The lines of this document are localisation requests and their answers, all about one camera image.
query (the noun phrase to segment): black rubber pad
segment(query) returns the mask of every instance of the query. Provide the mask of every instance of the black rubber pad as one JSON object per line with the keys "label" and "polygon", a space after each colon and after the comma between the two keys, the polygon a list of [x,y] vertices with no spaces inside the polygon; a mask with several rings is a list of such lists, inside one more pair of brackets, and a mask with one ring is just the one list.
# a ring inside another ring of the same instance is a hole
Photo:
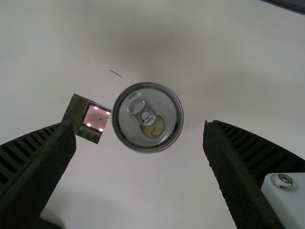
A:
{"label": "black rubber pad", "polygon": [[305,0],[262,0],[275,6],[305,14]]}
{"label": "black rubber pad", "polygon": [[269,173],[303,173],[305,161],[288,150],[236,126],[213,121],[259,187]]}
{"label": "black rubber pad", "polygon": [[30,229],[76,150],[71,123],[0,146],[0,228]]}
{"label": "black rubber pad", "polygon": [[[260,190],[264,174],[277,171],[279,167],[285,170],[281,159],[285,156],[284,149],[219,121],[205,123],[203,149],[237,228],[284,228]],[[280,151],[280,159],[274,162],[272,155]]]}

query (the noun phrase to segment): white surface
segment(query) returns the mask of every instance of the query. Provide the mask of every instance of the white surface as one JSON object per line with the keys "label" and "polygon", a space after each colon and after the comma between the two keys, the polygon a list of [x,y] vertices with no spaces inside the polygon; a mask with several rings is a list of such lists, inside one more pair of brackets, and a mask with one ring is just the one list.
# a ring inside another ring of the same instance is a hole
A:
{"label": "white surface", "polygon": [[302,15],[259,0],[11,0],[0,30],[0,143],[59,122],[73,93],[112,108],[152,81],[182,101],[184,129],[164,152],[128,150],[109,124],[98,145],[77,137],[42,214],[67,229],[235,228],[203,153],[205,119],[305,157]]}
{"label": "white surface", "polygon": [[268,174],[261,191],[286,229],[305,228],[305,173],[285,173],[296,183],[296,190],[285,191],[275,186]]}

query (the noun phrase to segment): metal bolt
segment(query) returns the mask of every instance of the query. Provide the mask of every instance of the metal bolt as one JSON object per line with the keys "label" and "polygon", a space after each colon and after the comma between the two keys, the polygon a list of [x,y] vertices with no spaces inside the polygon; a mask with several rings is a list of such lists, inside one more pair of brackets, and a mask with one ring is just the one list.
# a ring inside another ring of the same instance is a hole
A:
{"label": "metal bolt", "polygon": [[271,176],[271,181],[280,189],[285,191],[292,191],[296,189],[296,183],[294,180],[286,174],[274,173]]}

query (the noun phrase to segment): pull tab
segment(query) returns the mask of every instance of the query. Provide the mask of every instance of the pull tab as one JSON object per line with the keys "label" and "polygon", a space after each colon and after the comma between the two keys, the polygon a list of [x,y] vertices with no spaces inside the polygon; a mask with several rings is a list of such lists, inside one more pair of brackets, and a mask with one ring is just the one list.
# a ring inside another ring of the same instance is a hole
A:
{"label": "pull tab", "polygon": [[127,105],[127,111],[141,126],[150,126],[156,120],[156,112],[143,98],[133,98]]}

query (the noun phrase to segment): can opening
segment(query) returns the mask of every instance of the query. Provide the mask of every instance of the can opening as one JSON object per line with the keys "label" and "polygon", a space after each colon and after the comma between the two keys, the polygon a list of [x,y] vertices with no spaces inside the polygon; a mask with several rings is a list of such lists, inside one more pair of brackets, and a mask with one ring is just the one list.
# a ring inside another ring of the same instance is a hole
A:
{"label": "can opening", "polygon": [[140,126],[142,133],[148,138],[158,138],[165,131],[165,120],[157,115],[154,123],[151,126]]}

